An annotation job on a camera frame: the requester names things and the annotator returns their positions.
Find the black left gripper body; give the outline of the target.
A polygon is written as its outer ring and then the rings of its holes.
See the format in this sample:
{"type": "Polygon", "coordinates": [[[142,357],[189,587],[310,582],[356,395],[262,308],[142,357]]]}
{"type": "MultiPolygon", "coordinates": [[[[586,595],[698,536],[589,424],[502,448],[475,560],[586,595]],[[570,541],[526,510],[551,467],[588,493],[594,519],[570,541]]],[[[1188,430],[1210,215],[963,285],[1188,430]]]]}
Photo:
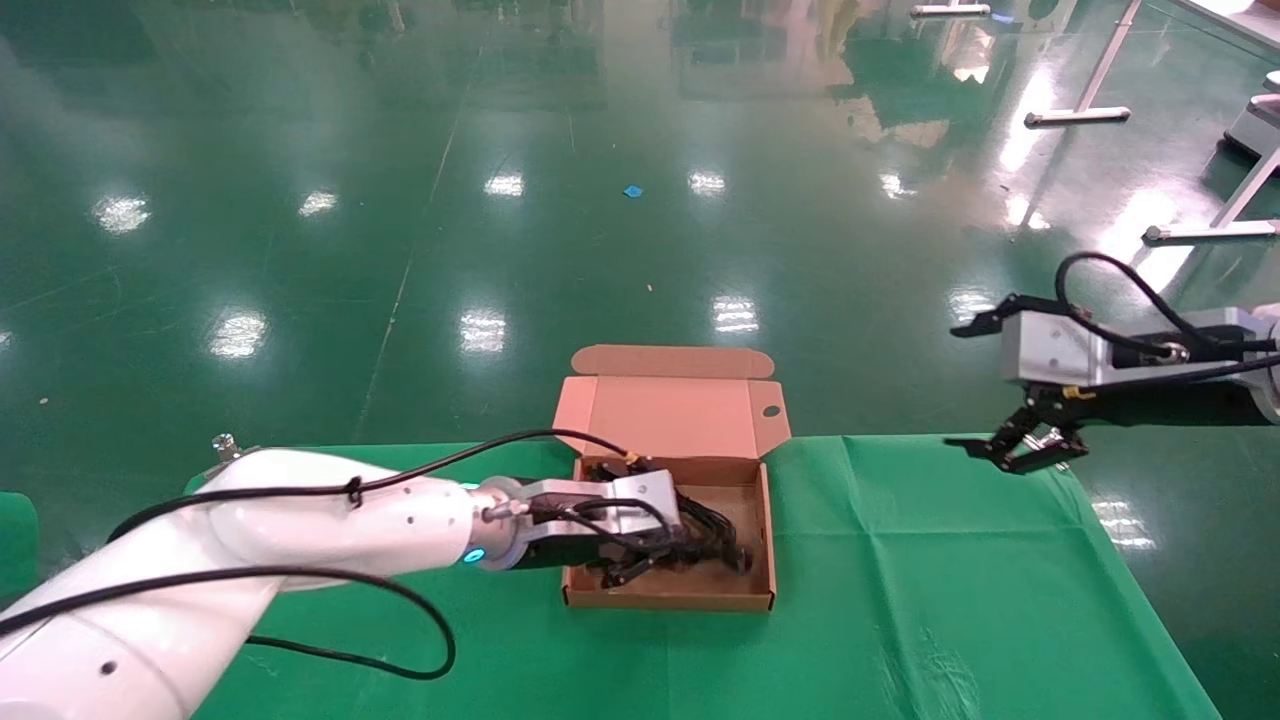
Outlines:
{"type": "Polygon", "coordinates": [[[577,568],[626,553],[663,555],[678,536],[658,530],[620,534],[605,530],[521,530],[500,553],[502,571],[577,568]]]}

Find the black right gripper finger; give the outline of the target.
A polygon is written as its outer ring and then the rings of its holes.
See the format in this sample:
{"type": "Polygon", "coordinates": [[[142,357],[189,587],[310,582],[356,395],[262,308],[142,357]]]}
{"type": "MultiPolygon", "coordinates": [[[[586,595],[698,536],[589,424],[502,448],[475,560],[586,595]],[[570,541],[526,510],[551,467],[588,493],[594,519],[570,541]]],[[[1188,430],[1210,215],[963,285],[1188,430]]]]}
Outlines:
{"type": "Polygon", "coordinates": [[[993,436],[986,441],[986,457],[1000,470],[1010,474],[1030,474],[1088,455],[1089,448],[1080,437],[1080,420],[1074,402],[1052,396],[1028,396],[993,436]],[[1039,439],[1037,448],[1019,451],[1028,436],[1041,427],[1056,430],[1057,438],[1039,439]]]}
{"type": "Polygon", "coordinates": [[[1006,296],[992,309],[977,313],[968,323],[952,327],[952,337],[969,340],[1002,332],[1005,320],[1023,310],[1024,297],[1019,293],[1006,296]]]}

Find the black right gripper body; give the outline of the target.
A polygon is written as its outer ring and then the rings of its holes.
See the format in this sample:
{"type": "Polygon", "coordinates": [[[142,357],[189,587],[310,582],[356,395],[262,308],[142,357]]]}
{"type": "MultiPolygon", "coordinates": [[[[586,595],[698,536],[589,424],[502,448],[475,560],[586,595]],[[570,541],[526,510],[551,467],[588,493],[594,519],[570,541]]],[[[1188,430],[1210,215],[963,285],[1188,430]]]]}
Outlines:
{"type": "Polygon", "coordinates": [[[1036,386],[1036,411],[1053,427],[1271,427],[1276,419],[1245,386],[1231,382],[1165,384],[1069,397],[1060,386],[1036,386]]]}

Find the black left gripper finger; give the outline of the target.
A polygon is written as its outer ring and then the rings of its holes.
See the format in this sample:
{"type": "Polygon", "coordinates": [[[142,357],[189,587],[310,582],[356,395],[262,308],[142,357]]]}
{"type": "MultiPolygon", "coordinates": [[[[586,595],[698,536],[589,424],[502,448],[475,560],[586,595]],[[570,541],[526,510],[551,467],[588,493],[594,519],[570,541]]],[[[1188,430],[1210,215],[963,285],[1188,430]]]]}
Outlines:
{"type": "Polygon", "coordinates": [[[637,455],[585,457],[585,482],[590,483],[611,483],[620,478],[641,475],[649,471],[653,471],[653,461],[637,455]]]}
{"type": "Polygon", "coordinates": [[[662,568],[669,559],[666,555],[625,555],[620,559],[603,560],[603,589],[616,591],[635,582],[655,568],[662,568]]]}

